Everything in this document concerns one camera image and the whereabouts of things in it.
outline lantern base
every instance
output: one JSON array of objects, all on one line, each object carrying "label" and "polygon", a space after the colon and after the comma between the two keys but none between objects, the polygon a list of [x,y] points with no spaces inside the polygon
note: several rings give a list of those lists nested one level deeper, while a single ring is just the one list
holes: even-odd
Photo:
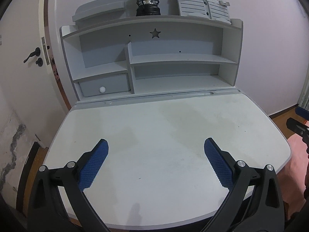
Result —
[{"label": "lantern base", "polygon": [[157,16],[161,15],[160,8],[157,5],[145,4],[140,5],[136,10],[136,16]]}]

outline peeling paint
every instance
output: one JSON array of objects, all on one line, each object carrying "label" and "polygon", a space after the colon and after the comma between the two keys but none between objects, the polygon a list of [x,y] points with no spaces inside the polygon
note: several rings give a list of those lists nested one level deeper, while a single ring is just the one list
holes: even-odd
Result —
[{"label": "peeling paint", "polygon": [[20,139],[20,137],[23,135],[23,133],[26,130],[26,126],[24,124],[20,124],[17,128],[16,133],[14,134],[12,138],[12,143],[10,144],[10,152],[12,154],[11,162],[8,163],[0,173],[0,191],[2,191],[3,186],[5,184],[5,179],[7,174],[13,170],[16,166],[16,152],[15,149],[17,147],[17,141]]}]

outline pink fabric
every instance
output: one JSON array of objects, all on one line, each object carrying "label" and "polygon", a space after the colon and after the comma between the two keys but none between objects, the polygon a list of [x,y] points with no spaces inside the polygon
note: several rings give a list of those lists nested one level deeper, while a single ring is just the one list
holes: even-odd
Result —
[{"label": "pink fabric", "polygon": [[283,200],[289,205],[288,218],[290,218],[294,212],[300,211],[305,204],[303,193],[306,189],[305,176],[309,159],[306,152],[307,145],[302,142],[299,135],[292,135],[288,138],[288,143],[291,147],[292,157],[278,173],[278,180]]}]

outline white desk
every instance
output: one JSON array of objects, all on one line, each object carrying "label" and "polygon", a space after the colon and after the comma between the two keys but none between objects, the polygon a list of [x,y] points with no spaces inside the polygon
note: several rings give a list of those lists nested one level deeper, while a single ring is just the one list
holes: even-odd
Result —
[{"label": "white desk", "polygon": [[44,164],[63,167],[106,139],[108,157],[84,191],[95,211],[111,228],[168,228],[212,216],[228,193],[204,154],[208,137],[251,167],[278,172],[290,158],[273,122],[233,94],[73,110]]}]

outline white slatted panel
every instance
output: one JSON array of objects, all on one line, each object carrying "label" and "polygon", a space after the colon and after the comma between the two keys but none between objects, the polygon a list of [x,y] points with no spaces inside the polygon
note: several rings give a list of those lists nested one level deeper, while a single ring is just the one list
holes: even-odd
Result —
[{"label": "white slatted panel", "polygon": [[181,16],[209,17],[209,9],[205,0],[177,0]]},{"label": "white slatted panel", "polygon": [[231,23],[228,7],[220,5],[219,1],[224,3],[224,0],[207,0],[210,10],[210,19]]}]

